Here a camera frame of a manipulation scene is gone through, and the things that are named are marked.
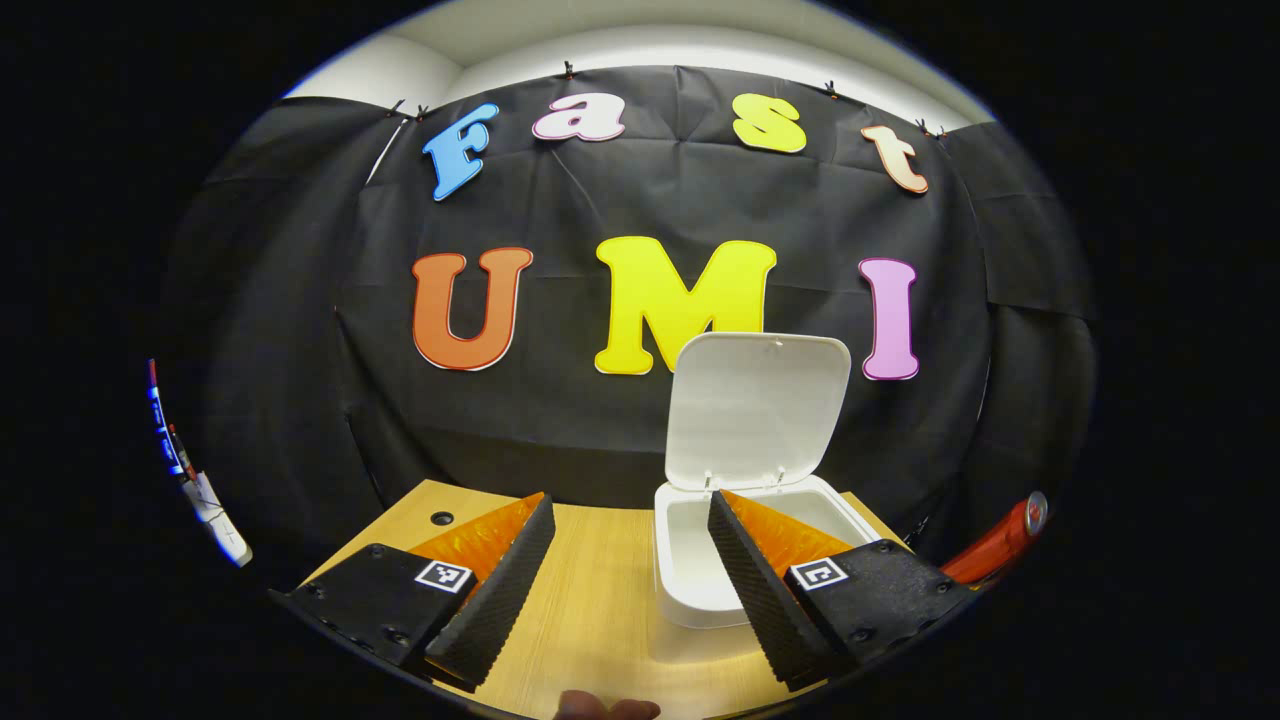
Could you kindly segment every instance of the white wall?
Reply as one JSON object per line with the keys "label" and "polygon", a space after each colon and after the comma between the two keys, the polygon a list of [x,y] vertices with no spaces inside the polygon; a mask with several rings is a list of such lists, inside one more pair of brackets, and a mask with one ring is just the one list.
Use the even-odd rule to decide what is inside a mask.
{"label": "white wall", "polygon": [[317,68],[285,97],[344,97],[383,108],[403,97],[399,109],[412,115],[419,105],[443,105],[461,72],[462,67],[425,45],[375,35]]}
{"label": "white wall", "polygon": [[823,87],[928,127],[973,124],[925,92],[861,63],[781,37],[705,26],[641,26],[596,29],[513,50],[462,70],[444,94],[452,102],[493,87],[575,70],[625,65],[694,65],[760,73]]}

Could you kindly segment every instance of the white plastic container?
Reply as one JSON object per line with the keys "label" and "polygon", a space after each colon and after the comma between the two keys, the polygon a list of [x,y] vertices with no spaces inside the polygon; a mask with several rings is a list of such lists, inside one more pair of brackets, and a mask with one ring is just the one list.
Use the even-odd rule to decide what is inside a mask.
{"label": "white plastic container", "polygon": [[[707,532],[710,496],[730,489],[858,547],[879,533],[813,475],[840,416],[849,348],[826,337],[704,333],[680,352],[667,427],[667,483],[654,493],[652,655],[708,661],[756,650]],[[662,620],[703,630],[681,632]]]}

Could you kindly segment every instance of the blue letter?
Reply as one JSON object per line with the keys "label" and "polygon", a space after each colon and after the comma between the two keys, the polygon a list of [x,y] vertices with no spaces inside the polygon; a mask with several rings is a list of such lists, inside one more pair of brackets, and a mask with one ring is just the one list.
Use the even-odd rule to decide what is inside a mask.
{"label": "blue letter", "polygon": [[438,183],[434,197],[436,202],[476,177],[480,168],[484,167],[484,161],[479,158],[467,158],[467,150],[479,152],[489,145],[489,131],[479,123],[497,114],[498,106],[493,102],[485,102],[422,146],[422,154],[430,155],[431,161],[435,163]]}

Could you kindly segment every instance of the purple letter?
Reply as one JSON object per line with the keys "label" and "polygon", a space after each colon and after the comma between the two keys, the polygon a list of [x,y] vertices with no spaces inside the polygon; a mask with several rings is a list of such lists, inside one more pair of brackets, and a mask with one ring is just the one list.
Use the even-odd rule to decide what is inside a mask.
{"label": "purple letter", "polygon": [[872,354],[863,363],[869,380],[908,380],[920,372],[920,361],[911,355],[911,304],[908,288],[915,282],[915,270],[900,260],[868,258],[858,272],[872,283],[872,315],[874,340]]}

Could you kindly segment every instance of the orange soft finger pad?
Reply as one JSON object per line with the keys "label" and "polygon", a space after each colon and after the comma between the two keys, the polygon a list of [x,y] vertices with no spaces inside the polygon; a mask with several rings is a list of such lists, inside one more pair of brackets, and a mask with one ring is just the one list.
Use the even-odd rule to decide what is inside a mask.
{"label": "orange soft finger pad", "polygon": [[787,568],[792,565],[822,560],[854,548],[754,500],[728,491],[721,492],[778,578],[786,575]]}
{"label": "orange soft finger pad", "polygon": [[476,574],[476,587],[467,596],[470,601],[480,585],[493,574],[498,561],[507,553],[516,536],[525,527],[543,493],[531,495],[463,523],[410,550],[413,555],[462,565]]}

